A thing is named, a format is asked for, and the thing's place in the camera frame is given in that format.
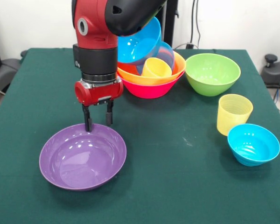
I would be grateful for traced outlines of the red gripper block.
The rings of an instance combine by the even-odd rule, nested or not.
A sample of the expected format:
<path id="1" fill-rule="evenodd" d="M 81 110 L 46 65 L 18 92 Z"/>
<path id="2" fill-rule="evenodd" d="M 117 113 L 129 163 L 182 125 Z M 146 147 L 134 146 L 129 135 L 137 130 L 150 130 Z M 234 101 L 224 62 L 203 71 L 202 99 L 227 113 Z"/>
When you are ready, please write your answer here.
<path id="1" fill-rule="evenodd" d="M 121 78 L 116 78 L 114 82 L 105 84 L 90 84 L 82 79 L 75 83 L 75 94 L 78 102 L 82 104 L 84 113 L 85 130 L 92 131 L 92 119 L 89 107 L 87 105 L 98 105 L 107 100 L 106 124 L 112 125 L 112 111 L 114 99 L 120 97 L 123 93 L 123 82 Z"/>

